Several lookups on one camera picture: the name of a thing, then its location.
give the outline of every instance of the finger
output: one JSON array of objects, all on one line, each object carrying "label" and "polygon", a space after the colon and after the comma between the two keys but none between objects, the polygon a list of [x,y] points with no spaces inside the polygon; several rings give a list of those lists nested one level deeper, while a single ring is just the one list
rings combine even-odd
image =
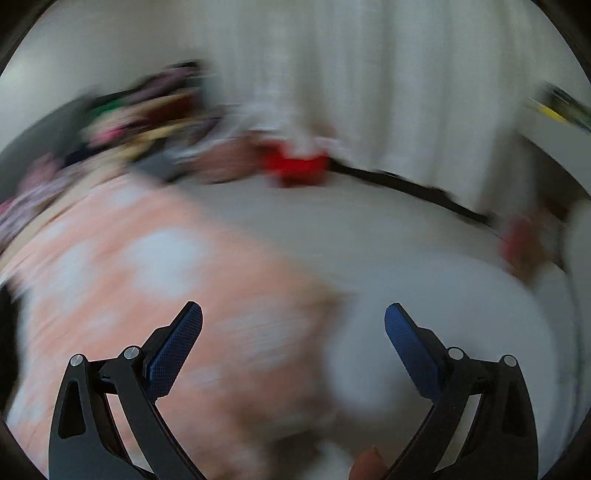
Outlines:
[{"label": "finger", "polygon": [[388,472],[388,467],[374,447],[359,455],[349,472],[349,480],[381,480]]}]

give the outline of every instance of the red object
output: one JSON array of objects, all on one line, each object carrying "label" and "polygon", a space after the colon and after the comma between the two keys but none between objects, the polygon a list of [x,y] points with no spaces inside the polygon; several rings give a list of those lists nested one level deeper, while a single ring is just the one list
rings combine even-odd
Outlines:
[{"label": "red object", "polygon": [[532,237],[532,224],[527,218],[519,217],[511,222],[509,232],[501,246],[501,255],[509,264],[514,265],[527,249]]},{"label": "red object", "polygon": [[151,127],[157,127],[171,120],[178,120],[191,115],[193,111],[193,97],[190,95],[181,96],[175,100],[159,105],[151,110],[144,112]]},{"label": "red object", "polygon": [[329,158],[322,154],[313,158],[289,158],[282,142],[267,143],[265,170],[280,182],[282,187],[296,185],[320,185],[326,181]]}]

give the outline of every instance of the metal screw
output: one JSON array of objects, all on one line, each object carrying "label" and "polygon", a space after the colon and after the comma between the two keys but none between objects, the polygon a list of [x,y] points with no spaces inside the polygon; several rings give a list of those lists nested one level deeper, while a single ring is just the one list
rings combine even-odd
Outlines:
[{"label": "metal screw", "polygon": [[124,353],[123,356],[127,360],[132,360],[139,355],[139,348],[136,346],[130,346]]},{"label": "metal screw", "polygon": [[84,360],[84,357],[81,354],[74,355],[72,358],[70,358],[70,365],[77,367],[82,363],[82,360]]},{"label": "metal screw", "polygon": [[464,358],[464,352],[462,352],[459,348],[452,347],[447,351],[447,354],[453,358],[454,360],[461,360]]},{"label": "metal screw", "polygon": [[507,365],[508,367],[517,366],[517,359],[512,355],[505,355],[503,357],[503,361],[505,362],[505,365]]}]

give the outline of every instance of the gray pillow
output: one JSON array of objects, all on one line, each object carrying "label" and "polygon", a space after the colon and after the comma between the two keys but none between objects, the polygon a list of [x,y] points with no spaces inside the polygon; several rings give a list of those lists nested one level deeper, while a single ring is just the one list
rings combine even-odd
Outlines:
[{"label": "gray pillow", "polygon": [[185,173],[185,170],[176,164],[176,159],[167,155],[165,151],[156,152],[131,164],[130,170],[147,173],[164,182],[172,182]]},{"label": "gray pillow", "polygon": [[84,128],[90,95],[73,100],[29,127],[0,153],[0,203],[14,196],[18,183],[36,159],[47,153],[62,158],[76,149]]}]

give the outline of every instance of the green cloth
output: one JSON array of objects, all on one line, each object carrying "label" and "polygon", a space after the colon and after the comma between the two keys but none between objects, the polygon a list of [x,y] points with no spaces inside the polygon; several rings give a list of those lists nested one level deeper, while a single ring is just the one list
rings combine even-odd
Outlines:
[{"label": "green cloth", "polygon": [[93,108],[90,112],[90,121],[92,122],[94,119],[100,117],[101,115],[103,115],[104,113],[110,112],[112,110],[115,110],[116,108],[119,108],[123,106],[123,100],[121,100],[120,98],[117,98],[117,100],[113,100],[109,103],[106,103],[104,105],[98,106],[96,108]]}]

